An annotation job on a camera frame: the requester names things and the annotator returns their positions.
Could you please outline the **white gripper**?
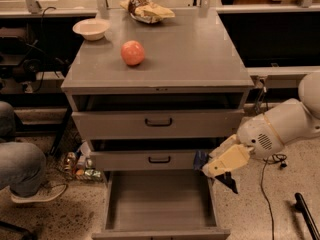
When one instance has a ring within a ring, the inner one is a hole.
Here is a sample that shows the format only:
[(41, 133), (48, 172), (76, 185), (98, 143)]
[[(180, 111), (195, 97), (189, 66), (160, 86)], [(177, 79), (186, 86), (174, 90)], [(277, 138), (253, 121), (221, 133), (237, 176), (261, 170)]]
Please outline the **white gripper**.
[(257, 158), (267, 158), (284, 148), (284, 144), (265, 114), (244, 122), (233, 134), (209, 154), (203, 173), (211, 178), (245, 166), (250, 153)]

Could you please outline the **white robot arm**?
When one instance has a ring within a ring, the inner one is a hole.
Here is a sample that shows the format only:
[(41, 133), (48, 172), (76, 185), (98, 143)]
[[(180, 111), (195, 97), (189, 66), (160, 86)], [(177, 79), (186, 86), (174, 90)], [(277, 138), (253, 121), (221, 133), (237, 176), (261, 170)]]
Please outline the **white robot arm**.
[(243, 123), (213, 150), (201, 171), (215, 178), (245, 166), (250, 157), (267, 158), (287, 145), (320, 136), (320, 73), (306, 75), (299, 99), (289, 99)]

